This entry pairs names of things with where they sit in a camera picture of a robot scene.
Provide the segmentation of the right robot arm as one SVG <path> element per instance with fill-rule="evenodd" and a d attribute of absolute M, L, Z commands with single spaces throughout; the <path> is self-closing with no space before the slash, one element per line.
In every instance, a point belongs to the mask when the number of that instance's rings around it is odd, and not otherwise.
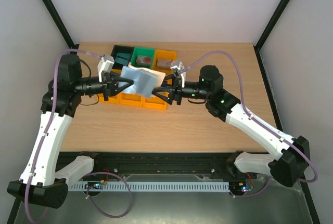
<path fill-rule="evenodd" d="M 267 154 L 238 152 L 227 165 L 227 173 L 238 178 L 243 173 L 272 176 L 286 187 L 292 187 L 301 179 L 310 162 L 309 141 L 303 136 L 297 138 L 276 129 L 245 107 L 240 99 L 223 88 L 223 75 L 214 65 L 200 69 L 197 82 L 187 82 L 178 72 L 152 91 L 154 96 L 168 104 L 181 104 L 182 99 L 200 99 L 208 112 L 243 131 Z"/>

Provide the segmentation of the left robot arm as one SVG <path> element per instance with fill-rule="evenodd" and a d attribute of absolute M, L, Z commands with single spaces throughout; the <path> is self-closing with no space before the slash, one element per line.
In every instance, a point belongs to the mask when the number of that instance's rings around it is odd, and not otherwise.
<path fill-rule="evenodd" d="M 56 62 L 53 81 L 43 96 L 39 133 L 30 159 L 19 180 L 11 181 L 7 191 L 25 205 L 59 208 L 69 188 L 93 171 L 94 158 L 80 155 L 56 171 L 63 138 L 71 124 L 82 96 L 102 94 L 105 100 L 133 85 L 133 80 L 112 72 L 114 59 L 97 55 L 97 76 L 83 78 L 83 61 L 70 51 Z"/>

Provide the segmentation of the white pink card stack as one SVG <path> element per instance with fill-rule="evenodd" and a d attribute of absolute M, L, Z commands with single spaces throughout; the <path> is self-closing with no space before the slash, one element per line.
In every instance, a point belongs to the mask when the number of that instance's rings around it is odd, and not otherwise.
<path fill-rule="evenodd" d="M 160 58 L 160 59 L 157 60 L 157 66 L 160 67 L 160 68 L 169 69 L 172 62 L 173 62 L 172 59 Z"/>

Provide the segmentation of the white red card stack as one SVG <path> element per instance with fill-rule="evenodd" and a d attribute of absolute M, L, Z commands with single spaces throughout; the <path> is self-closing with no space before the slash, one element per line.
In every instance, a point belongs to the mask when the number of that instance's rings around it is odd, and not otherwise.
<path fill-rule="evenodd" d="M 144 56 L 144 55 L 138 55 L 137 59 L 136 59 L 137 65 L 145 66 L 145 67 L 149 67 L 151 64 L 151 61 L 152 61 L 152 57 Z"/>

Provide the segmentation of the yellow bin front left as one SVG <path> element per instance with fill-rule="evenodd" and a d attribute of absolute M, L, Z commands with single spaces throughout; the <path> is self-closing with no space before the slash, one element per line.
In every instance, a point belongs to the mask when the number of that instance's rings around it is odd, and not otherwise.
<path fill-rule="evenodd" d="M 104 95 L 103 94 L 98 94 L 99 96 L 99 102 L 103 102 L 103 103 L 109 103 L 109 104 L 119 104 L 119 96 L 112 96 L 112 97 L 108 97 L 108 100 L 104 99 Z"/>

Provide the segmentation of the yellow bin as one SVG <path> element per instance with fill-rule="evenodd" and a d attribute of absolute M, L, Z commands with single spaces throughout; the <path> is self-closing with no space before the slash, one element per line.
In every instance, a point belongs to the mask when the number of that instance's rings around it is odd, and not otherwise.
<path fill-rule="evenodd" d="M 151 95 L 150 98 L 143 98 L 143 107 L 149 109 L 166 110 L 167 103 L 161 98 Z"/>
<path fill-rule="evenodd" d="M 109 104 L 119 104 L 119 96 L 112 96 L 112 97 L 108 97 L 108 100 L 104 99 L 104 95 L 103 94 L 98 94 L 99 96 L 99 102 L 103 102 L 103 103 L 109 103 Z"/>
<path fill-rule="evenodd" d="M 133 107 L 142 107 L 143 100 L 140 95 L 120 93 L 119 104 Z"/>
<path fill-rule="evenodd" d="M 158 66 L 158 62 L 159 62 L 160 59 L 175 61 L 177 59 L 176 52 L 175 51 L 156 49 L 154 59 L 153 59 L 153 63 L 152 63 L 152 67 L 151 67 L 153 70 L 163 72 L 166 75 L 172 74 L 172 71 L 170 69 L 170 64 L 165 66 L 165 67 Z"/>

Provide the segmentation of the yellow bin front right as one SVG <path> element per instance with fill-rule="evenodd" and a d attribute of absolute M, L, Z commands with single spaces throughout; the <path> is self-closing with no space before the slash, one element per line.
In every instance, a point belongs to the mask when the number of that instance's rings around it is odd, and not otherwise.
<path fill-rule="evenodd" d="M 161 98 L 151 95 L 150 98 L 143 98 L 143 107 L 149 109 L 166 110 L 167 103 Z"/>

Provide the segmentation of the yellow bin front middle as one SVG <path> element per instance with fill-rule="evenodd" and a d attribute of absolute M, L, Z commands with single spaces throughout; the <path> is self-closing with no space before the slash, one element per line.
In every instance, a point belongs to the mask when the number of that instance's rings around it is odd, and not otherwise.
<path fill-rule="evenodd" d="M 120 93 L 119 104 L 133 107 L 142 107 L 143 100 L 140 95 Z"/>

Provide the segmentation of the black storage bin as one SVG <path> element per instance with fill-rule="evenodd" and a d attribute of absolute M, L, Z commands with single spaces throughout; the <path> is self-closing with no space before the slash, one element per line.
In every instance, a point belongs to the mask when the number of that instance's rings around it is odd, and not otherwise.
<path fill-rule="evenodd" d="M 111 56 L 114 58 L 114 60 L 116 58 L 117 53 L 119 53 L 119 52 L 131 54 L 131 58 L 132 58 L 132 55 L 134 52 L 134 47 L 114 45 L 113 50 L 111 52 Z"/>

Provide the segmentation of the yellow bin back right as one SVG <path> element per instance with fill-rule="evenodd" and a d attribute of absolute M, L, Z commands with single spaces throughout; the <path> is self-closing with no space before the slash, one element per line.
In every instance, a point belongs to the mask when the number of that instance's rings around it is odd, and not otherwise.
<path fill-rule="evenodd" d="M 175 61 L 177 59 L 176 52 L 175 51 L 156 49 L 154 59 L 153 59 L 153 63 L 152 63 L 152 67 L 151 67 L 153 70 L 163 72 L 166 75 L 172 74 L 172 71 L 170 69 L 170 64 L 165 66 L 165 67 L 158 66 L 158 62 L 159 62 L 160 59 Z"/>

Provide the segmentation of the green storage bin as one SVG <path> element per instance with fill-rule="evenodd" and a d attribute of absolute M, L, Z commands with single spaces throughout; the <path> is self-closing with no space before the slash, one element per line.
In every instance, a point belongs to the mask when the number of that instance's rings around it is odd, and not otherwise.
<path fill-rule="evenodd" d="M 145 66 L 140 66 L 137 65 L 136 63 L 136 59 L 138 55 L 144 55 L 144 56 L 150 56 L 152 57 L 152 61 L 149 67 L 145 67 Z M 155 55 L 155 50 L 154 49 L 150 49 L 150 48 L 141 48 L 141 47 L 135 47 L 134 48 L 134 52 L 131 58 L 131 65 L 137 68 L 143 67 L 143 68 L 151 68 L 152 67 L 152 63 L 153 63 L 153 59 L 154 59 L 154 55 Z"/>

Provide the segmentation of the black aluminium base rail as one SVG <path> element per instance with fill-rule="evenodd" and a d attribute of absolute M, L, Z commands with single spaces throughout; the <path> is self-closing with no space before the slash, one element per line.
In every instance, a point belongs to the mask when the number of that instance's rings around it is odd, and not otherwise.
<path fill-rule="evenodd" d="M 69 165 L 78 156 L 94 159 L 93 172 L 111 172 L 119 176 L 129 175 L 198 175 L 211 179 L 237 181 L 265 174 L 256 168 L 241 172 L 234 162 L 236 152 L 60 152 L 56 171 Z"/>

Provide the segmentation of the black frame post left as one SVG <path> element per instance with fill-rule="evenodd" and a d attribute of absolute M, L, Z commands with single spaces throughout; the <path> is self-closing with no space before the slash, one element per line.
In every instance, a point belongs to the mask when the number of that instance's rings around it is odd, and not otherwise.
<path fill-rule="evenodd" d="M 49 15 L 51 16 L 54 24 L 56 25 L 58 31 L 60 32 L 63 40 L 66 42 L 67 46 L 69 48 L 75 48 L 79 47 L 78 44 L 76 44 L 73 39 L 71 38 L 64 22 L 62 21 L 61 16 L 59 15 L 54 3 L 52 0 L 41 0 L 46 7 Z"/>

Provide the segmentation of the black frame post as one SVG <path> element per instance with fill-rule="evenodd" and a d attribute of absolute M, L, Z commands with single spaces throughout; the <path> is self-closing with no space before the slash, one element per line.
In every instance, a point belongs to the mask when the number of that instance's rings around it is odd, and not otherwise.
<path fill-rule="evenodd" d="M 54 3 L 52 0 L 41 0 L 46 7 L 49 15 L 51 16 L 54 24 L 56 25 L 58 31 L 60 32 L 63 40 L 66 42 L 67 46 L 69 48 L 75 48 L 79 47 L 78 44 L 76 44 L 73 39 L 71 38 L 64 22 L 62 21 L 61 16 L 59 15 Z"/>
<path fill-rule="evenodd" d="M 264 46 L 265 42 L 267 41 L 268 37 L 270 36 L 272 30 L 274 29 L 275 25 L 279 21 L 280 17 L 282 16 L 284 10 L 288 6 L 291 0 L 280 0 L 277 7 L 275 8 L 271 18 L 269 19 L 266 27 L 264 28 L 259 40 L 254 46 L 255 53 L 259 53 L 262 47 Z"/>

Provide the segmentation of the black frame post right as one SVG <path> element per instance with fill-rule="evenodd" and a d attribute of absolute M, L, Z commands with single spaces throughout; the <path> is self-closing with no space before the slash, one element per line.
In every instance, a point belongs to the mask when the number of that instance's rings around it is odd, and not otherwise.
<path fill-rule="evenodd" d="M 259 53 L 262 47 L 264 46 L 265 42 L 267 41 L 268 37 L 270 36 L 272 30 L 274 29 L 275 25 L 279 21 L 280 17 L 282 16 L 284 10 L 288 6 L 291 0 L 280 0 L 277 7 L 275 8 L 271 18 L 269 19 L 266 27 L 264 28 L 259 40 L 254 46 L 255 53 Z"/>

